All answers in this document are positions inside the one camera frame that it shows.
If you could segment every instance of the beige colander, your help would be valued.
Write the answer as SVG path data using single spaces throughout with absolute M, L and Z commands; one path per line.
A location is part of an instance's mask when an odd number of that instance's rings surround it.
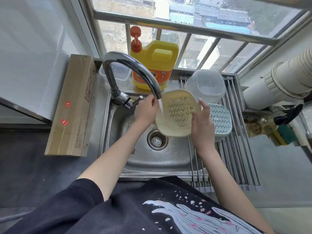
M 163 93 L 163 113 L 156 115 L 156 126 L 165 136 L 185 137 L 191 134 L 192 112 L 200 112 L 201 106 L 187 90 L 173 90 Z

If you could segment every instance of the forearm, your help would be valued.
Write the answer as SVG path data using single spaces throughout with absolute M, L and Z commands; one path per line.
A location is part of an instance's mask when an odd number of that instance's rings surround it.
M 218 152 L 213 148 L 201 157 L 219 203 L 265 233 L 274 233 L 228 172 Z
M 127 160 L 146 126 L 134 122 L 129 130 L 105 151 L 79 178 L 94 181 L 100 188 L 104 200 L 108 200 Z

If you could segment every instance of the black shirt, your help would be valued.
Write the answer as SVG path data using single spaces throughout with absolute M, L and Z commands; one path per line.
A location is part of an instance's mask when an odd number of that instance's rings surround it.
M 103 202 L 78 179 L 8 229 L 14 233 L 263 233 L 177 177 L 151 179 Z

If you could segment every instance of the dish drying rack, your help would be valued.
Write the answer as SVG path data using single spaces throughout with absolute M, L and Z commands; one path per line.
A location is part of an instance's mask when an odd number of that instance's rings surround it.
M 241 90 L 236 75 L 222 74 L 226 85 L 226 93 L 218 104 L 225 106 L 231 114 L 232 132 L 220 142 L 216 143 L 220 157 L 227 167 L 228 171 L 245 191 L 261 191 L 263 187 L 260 185 L 259 177 L 256 171 L 255 162 L 252 157 L 252 150 L 248 141 L 247 131 L 244 125 L 242 111 L 245 104 L 241 97 Z M 188 77 L 180 77 L 180 88 L 184 89 L 184 85 Z M 189 154 L 192 167 L 192 181 L 190 184 L 203 193 L 214 192 L 213 186 L 209 179 L 209 174 L 203 165 L 201 159 L 195 152 L 195 165 L 192 161 L 192 147 L 190 138 L 188 137 Z

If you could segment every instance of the drain strainer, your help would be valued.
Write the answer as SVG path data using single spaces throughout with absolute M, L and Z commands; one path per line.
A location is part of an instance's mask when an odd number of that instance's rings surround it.
M 152 149 L 161 150 L 168 144 L 168 138 L 161 134 L 159 130 L 153 130 L 147 137 L 147 142 Z

